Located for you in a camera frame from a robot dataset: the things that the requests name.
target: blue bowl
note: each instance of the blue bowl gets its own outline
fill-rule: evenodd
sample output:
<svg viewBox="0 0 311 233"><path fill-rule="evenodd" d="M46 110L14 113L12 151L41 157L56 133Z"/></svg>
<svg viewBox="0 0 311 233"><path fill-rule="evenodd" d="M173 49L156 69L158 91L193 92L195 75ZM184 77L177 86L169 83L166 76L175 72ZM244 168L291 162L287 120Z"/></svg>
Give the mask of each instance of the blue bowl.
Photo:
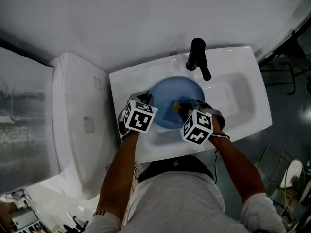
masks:
<svg viewBox="0 0 311 233"><path fill-rule="evenodd" d="M178 112L173 111L177 101L182 103L189 99L205 101L201 87L186 77L169 77L151 88L148 95L152 95L150 105L158 108L154 122L166 129L180 129L184 121Z"/></svg>

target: wrist strap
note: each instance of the wrist strap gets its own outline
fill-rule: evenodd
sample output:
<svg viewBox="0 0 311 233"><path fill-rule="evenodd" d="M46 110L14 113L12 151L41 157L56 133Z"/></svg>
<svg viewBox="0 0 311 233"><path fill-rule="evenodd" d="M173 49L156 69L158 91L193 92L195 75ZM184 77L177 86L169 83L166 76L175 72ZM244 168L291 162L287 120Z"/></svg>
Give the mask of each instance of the wrist strap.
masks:
<svg viewBox="0 0 311 233"><path fill-rule="evenodd" d="M96 211L93 216L97 216L97 215L105 215L106 211Z"/></svg>
<svg viewBox="0 0 311 233"><path fill-rule="evenodd" d="M127 132L125 132L125 134L121 138L121 141L123 141L126 137L128 137L133 132L135 132L135 131L134 130L128 130Z"/></svg>
<svg viewBox="0 0 311 233"><path fill-rule="evenodd" d="M215 133L213 133L210 136L227 138L229 141L231 140L230 136L226 135L226 134L215 134Z"/></svg>

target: white shirt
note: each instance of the white shirt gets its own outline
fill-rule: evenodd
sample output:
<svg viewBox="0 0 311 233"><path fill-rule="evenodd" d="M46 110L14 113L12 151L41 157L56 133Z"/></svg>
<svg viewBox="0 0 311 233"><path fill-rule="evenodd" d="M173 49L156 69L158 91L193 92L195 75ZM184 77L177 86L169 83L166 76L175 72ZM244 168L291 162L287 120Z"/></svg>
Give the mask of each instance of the white shirt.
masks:
<svg viewBox="0 0 311 233"><path fill-rule="evenodd" d="M86 233L285 233L280 216L264 193L242 208L242 224L224 214L218 187L206 174L165 172L141 182L130 199L126 225L106 212L93 216Z"/></svg>

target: black faucet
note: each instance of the black faucet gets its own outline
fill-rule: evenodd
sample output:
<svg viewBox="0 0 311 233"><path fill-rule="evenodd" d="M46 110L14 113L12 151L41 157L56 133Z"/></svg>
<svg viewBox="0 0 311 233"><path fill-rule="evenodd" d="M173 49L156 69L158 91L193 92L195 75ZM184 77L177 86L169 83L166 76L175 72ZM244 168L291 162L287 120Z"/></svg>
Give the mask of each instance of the black faucet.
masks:
<svg viewBox="0 0 311 233"><path fill-rule="evenodd" d="M191 50L186 63L186 68L189 71L194 71L196 67L201 69L203 79L210 80L212 78L207 67L207 60L205 56L206 44L201 38L195 38L191 43Z"/></svg>

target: sink basin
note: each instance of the sink basin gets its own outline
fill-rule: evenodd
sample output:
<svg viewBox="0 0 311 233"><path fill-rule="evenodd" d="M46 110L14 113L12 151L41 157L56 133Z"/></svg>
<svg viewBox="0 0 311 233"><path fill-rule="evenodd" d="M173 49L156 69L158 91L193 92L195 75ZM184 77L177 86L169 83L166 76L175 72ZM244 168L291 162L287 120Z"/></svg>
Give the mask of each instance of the sink basin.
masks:
<svg viewBox="0 0 311 233"><path fill-rule="evenodd" d="M205 101L220 110L225 118L224 133L236 141L272 125L269 102L261 73L251 47L206 50L212 75L205 81L199 68L188 71L188 53L170 56L109 75L116 117L129 96L148 91L158 81L171 76L185 76L197 82ZM179 130L168 130L153 123L148 133L141 133L136 146L136 162L173 158L214 148L207 141L202 146L185 142Z"/></svg>

